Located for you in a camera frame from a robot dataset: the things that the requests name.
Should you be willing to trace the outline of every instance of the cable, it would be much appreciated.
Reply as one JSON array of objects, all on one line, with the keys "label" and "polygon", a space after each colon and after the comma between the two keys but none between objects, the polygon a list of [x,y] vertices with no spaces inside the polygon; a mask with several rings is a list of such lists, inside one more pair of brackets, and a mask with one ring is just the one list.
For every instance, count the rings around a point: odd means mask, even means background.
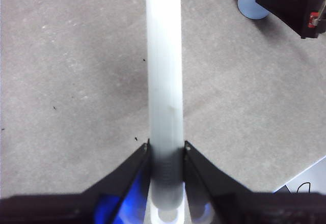
[{"label": "cable", "polygon": [[310,183],[310,182],[304,182],[303,184],[301,184],[301,185],[297,188],[296,193],[298,193],[298,192],[299,192],[299,189],[300,189],[303,185],[305,185],[305,184],[309,184],[308,193],[310,193],[310,187],[311,187],[311,183]]}]

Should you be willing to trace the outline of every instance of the white plastic tube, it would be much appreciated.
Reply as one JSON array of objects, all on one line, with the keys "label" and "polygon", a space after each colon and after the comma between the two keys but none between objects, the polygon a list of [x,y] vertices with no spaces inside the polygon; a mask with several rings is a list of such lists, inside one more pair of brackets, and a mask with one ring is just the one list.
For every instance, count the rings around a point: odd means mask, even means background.
[{"label": "white plastic tube", "polygon": [[181,0],[146,0],[152,201],[177,209],[183,198]]}]

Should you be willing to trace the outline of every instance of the concrete floor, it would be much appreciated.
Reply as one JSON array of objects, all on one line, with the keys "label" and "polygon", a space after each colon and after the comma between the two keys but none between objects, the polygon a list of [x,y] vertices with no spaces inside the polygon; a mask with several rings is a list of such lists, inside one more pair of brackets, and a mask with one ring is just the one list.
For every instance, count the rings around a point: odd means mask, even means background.
[{"label": "concrete floor", "polygon": [[[1,0],[1,195],[78,192],[148,138],[145,0]],[[326,154],[326,35],[182,0],[185,139],[252,190]]]}]

